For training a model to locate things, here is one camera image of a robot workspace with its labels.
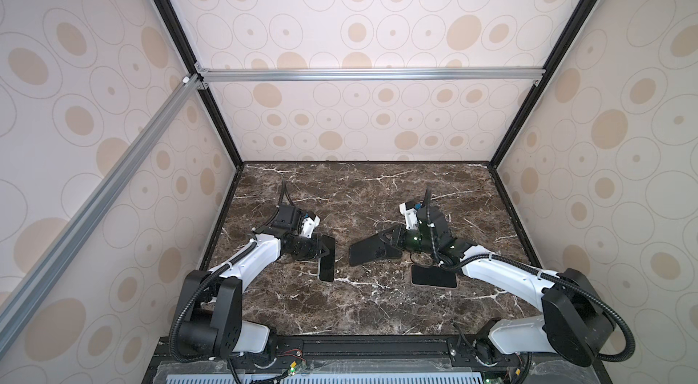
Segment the bare black phone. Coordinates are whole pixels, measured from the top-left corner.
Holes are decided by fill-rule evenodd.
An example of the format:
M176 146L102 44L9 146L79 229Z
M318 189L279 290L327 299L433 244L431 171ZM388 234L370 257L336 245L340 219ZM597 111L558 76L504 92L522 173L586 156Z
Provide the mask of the bare black phone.
M336 239L322 235L320 245L318 278L324 282L333 282L334 269L336 268Z

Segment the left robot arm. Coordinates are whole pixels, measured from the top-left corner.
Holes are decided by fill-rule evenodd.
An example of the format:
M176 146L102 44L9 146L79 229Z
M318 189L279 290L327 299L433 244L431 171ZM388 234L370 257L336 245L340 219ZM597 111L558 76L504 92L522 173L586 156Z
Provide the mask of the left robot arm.
M189 363L251 355L276 356L276 331L243 319L243 296L254 279L283 256L316 261L318 278L334 280L336 239L316 231L320 218L278 203L270 220L252 229L249 242L210 271L186 275L168 335L171 358Z

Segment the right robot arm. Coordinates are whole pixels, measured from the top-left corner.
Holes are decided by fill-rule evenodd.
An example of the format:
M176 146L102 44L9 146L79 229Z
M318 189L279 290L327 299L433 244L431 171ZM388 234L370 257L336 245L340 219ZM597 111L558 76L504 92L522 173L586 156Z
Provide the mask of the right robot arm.
M483 363L496 353L544 352L587 367L595 360L623 361L634 354L633 340L628 340L618 354L602 353L616 329L625 336L631 333L583 273L574 269L546 271L510 260L470 240L455 238L443 218L429 220L409 212L405 220L404 225L352 245L351 265L396 260L405 252L425 253L434 265L425 275L414 277L415 282L450 287L461 274L513 294L540 312L532 318L492 320L485 325L473 343Z

